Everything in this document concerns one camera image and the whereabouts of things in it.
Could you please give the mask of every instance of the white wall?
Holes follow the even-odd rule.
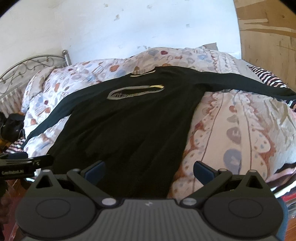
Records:
[[[148,47],[217,42],[241,58],[233,0],[60,0],[62,47],[72,62],[126,58]]]
[[[20,0],[0,18],[0,73],[68,49],[73,63],[217,42],[240,58],[233,0]]]
[[[61,55],[59,2],[20,0],[0,18],[0,73],[33,55]]]

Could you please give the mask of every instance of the screw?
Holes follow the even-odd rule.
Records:
[[[182,202],[186,206],[193,206],[194,204],[197,203],[197,201],[194,198],[191,198],[191,197],[187,197],[187,198],[183,199]]]
[[[74,168],[74,169],[72,169],[72,171],[79,173],[81,170],[79,168]]]
[[[112,206],[116,203],[116,200],[114,198],[104,198],[102,200],[102,204],[105,206]]]

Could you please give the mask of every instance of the logo print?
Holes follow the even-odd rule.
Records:
[[[151,205],[153,205],[153,202],[150,202],[149,201],[148,203],[145,203],[145,205],[148,206],[148,207],[150,207]]]
[[[157,93],[164,90],[163,85],[129,86],[111,91],[107,97],[109,100],[120,100],[129,97]]]

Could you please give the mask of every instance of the striped pillow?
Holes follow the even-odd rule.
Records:
[[[19,152],[24,152],[22,149],[22,144],[25,142],[25,138],[22,137],[15,141],[14,143],[11,143],[11,145],[8,147],[8,149],[3,152],[4,154],[14,154],[14,153],[19,153]]]
[[[283,81],[279,79],[275,74],[270,71],[267,71],[263,68],[247,65],[250,70],[252,70],[262,81],[263,84],[280,87],[280,88],[288,88]],[[284,101],[287,105],[296,112],[296,100]]]

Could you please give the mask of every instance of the bed headboard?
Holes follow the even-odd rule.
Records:
[[[41,69],[71,65],[67,50],[62,55],[43,54],[26,58],[0,75],[0,111],[6,116],[20,111],[22,96],[30,79]]]
[[[43,54],[26,58],[11,66],[0,76],[0,94],[5,94],[18,84],[29,81],[34,74],[45,67],[66,67],[71,65],[67,50],[62,55]]]

